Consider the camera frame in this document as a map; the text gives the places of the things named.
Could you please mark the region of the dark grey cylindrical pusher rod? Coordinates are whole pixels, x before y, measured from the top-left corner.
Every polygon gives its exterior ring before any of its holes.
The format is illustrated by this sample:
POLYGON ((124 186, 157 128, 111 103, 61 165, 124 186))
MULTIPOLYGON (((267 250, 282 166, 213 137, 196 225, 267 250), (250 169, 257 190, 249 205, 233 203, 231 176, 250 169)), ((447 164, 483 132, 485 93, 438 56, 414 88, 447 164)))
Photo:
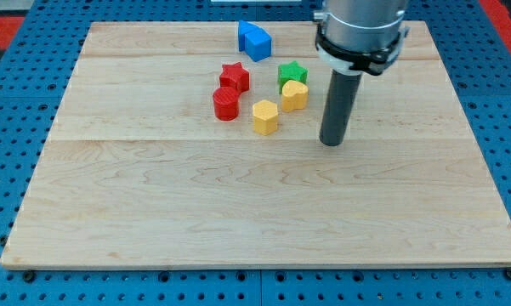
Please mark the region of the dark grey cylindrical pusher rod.
POLYGON ((360 82, 361 74, 332 72, 319 134, 324 145, 343 143, 360 82))

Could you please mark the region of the black clamp ring mount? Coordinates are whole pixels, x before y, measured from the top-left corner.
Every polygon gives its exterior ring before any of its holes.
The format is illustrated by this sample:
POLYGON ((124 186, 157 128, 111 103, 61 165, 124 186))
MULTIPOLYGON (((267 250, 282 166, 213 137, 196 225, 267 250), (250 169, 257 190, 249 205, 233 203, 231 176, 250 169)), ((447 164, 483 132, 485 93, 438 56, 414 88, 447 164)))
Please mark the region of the black clamp ring mount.
POLYGON ((409 31, 409 26, 400 28, 394 41, 383 49, 354 52, 333 44, 324 36, 322 25, 318 24, 315 49, 319 57, 340 74, 353 76, 365 72, 372 76, 380 76, 399 58, 409 31))

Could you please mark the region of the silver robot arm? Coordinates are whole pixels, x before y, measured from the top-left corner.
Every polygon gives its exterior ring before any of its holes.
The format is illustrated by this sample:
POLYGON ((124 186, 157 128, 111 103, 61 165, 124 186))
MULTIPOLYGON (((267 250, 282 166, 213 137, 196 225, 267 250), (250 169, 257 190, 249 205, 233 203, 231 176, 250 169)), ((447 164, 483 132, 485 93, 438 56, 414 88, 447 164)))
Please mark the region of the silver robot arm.
POLYGON ((326 0, 314 12, 315 49, 332 68, 319 139, 343 143, 363 75, 382 75, 399 57, 409 28, 407 0, 326 0))

